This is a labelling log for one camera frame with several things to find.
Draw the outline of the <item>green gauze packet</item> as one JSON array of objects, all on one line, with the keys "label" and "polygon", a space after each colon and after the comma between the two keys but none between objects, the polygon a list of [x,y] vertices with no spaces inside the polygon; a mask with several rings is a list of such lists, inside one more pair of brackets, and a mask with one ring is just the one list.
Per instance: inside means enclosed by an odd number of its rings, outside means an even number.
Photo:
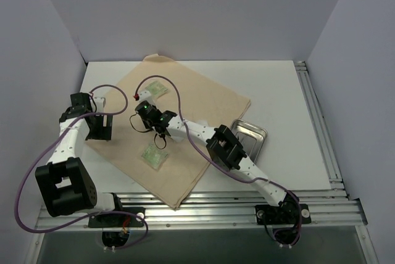
[{"label": "green gauze packet", "polygon": [[146,91],[149,91],[153,98],[159,98],[164,94],[168,93],[168,88],[159,81],[152,81],[146,87]]},{"label": "green gauze packet", "polygon": [[153,143],[149,143],[141,152],[143,162],[154,170],[159,170],[167,160],[169,153],[164,149],[158,149]]}]

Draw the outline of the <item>steel instrument tray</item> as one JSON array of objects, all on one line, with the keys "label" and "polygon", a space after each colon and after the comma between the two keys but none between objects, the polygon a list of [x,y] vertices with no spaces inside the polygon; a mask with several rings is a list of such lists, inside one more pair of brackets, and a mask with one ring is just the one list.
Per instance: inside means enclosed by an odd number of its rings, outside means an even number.
[{"label": "steel instrument tray", "polygon": [[234,120],[230,130],[241,143],[250,159],[257,163],[265,140],[268,137],[267,131],[242,119]]}]

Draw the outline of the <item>white gauze pad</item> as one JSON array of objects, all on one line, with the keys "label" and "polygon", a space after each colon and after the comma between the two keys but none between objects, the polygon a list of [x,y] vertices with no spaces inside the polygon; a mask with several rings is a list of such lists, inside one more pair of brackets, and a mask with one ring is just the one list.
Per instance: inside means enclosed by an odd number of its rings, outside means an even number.
[{"label": "white gauze pad", "polygon": [[208,122],[206,120],[198,120],[197,124],[202,125],[202,126],[207,126]]}]

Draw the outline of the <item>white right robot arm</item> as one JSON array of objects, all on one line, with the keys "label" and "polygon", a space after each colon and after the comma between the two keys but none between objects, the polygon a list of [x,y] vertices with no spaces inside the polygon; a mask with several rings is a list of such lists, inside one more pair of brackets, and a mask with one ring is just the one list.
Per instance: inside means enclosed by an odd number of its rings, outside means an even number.
[{"label": "white right robot arm", "polygon": [[296,210],[301,211],[299,199],[264,174],[227,126],[214,128],[191,122],[175,112],[161,112],[148,101],[140,102],[135,112],[143,125],[161,138],[171,138],[175,142],[188,140],[200,156],[222,173],[235,181],[251,185],[274,207],[274,215],[280,222],[289,222],[296,216]]}]

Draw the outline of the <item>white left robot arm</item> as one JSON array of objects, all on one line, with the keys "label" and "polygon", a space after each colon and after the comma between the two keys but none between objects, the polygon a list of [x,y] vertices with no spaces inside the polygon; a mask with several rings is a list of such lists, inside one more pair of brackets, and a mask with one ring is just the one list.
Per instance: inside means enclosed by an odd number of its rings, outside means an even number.
[{"label": "white left robot arm", "polygon": [[81,160],[85,141],[112,139],[112,117],[102,115],[106,100],[89,93],[72,94],[70,99],[71,106],[59,119],[62,139],[48,163],[35,170],[45,206],[52,217],[103,212],[109,226],[118,226],[125,218],[120,199],[99,192]]}]

